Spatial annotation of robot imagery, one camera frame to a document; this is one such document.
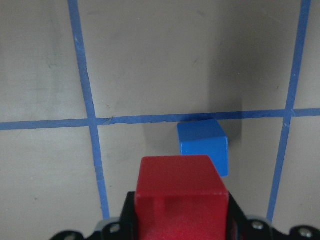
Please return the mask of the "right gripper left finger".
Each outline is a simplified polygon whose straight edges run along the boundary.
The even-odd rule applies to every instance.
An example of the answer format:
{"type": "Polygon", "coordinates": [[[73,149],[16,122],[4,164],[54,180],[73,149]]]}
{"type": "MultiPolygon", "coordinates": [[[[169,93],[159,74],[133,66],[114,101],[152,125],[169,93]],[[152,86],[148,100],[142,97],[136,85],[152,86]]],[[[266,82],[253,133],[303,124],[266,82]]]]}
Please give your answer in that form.
{"type": "Polygon", "coordinates": [[[127,193],[120,215],[120,230],[123,240],[138,239],[138,218],[135,211],[135,192],[127,193]]]}

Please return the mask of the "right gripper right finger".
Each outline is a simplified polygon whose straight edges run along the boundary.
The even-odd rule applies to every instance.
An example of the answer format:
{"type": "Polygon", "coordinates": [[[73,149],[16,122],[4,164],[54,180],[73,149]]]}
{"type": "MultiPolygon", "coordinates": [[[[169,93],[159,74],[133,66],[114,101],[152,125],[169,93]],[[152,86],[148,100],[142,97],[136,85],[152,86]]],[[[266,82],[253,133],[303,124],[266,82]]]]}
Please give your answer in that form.
{"type": "Polygon", "coordinates": [[[229,192],[229,202],[226,220],[227,240],[249,240],[249,220],[229,192]]]}

